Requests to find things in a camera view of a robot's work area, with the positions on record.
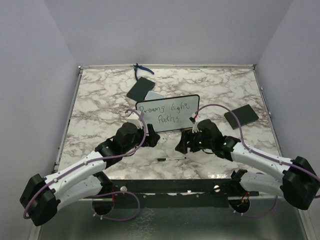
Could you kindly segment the black whiteboard marker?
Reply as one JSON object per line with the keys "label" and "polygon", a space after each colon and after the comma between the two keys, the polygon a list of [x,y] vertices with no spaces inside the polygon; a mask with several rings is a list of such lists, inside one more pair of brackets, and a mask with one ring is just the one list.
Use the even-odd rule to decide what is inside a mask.
{"label": "black whiteboard marker", "polygon": [[173,160],[185,160],[186,157],[185,156],[181,156],[181,157],[165,157],[166,161],[173,161]]}

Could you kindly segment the small whiteboard black frame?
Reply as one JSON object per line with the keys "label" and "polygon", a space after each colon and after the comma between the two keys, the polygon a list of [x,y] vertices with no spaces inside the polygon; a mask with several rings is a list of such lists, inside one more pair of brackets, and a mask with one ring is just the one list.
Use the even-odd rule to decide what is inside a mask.
{"label": "small whiteboard black frame", "polygon": [[142,113],[144,122],[160,133],[191,128],[190,117],[199,109],[199,103],[200,96],[191,94],[141,101],[135,108]]}

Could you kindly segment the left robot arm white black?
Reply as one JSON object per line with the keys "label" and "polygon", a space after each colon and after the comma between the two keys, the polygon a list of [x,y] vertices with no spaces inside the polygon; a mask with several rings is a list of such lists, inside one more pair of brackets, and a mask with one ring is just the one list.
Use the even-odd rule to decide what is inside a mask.
{"label": "left robot arm white black", "polygon": [[23,218],[41,226],[77,200],[106,197],[113,187],[103,170],[133,155],[141,147],[155,147],[159,139],[152,124],[138,127],[126,122],[114,136],[101,142],[79,162],[47,176],[33,175],[19,199],[24,208]]}

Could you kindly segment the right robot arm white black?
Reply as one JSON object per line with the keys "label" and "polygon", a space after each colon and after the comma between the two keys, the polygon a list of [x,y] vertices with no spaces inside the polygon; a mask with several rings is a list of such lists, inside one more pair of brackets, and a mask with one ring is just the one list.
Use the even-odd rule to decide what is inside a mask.
{"label": "right robot arm white black", "polygon": [[264,192],[284,198],[293,207],[307,210],[320,189],[320,179],[305,158],[290,159],[246,146],[240,139],[223,135],[217,125],[206,119],[184,130],[175,150],[186,154],[210,150],[221,159],[248,165],[262,172],[245,172],[230,182],[229,189],[240,196],[244,192]]}

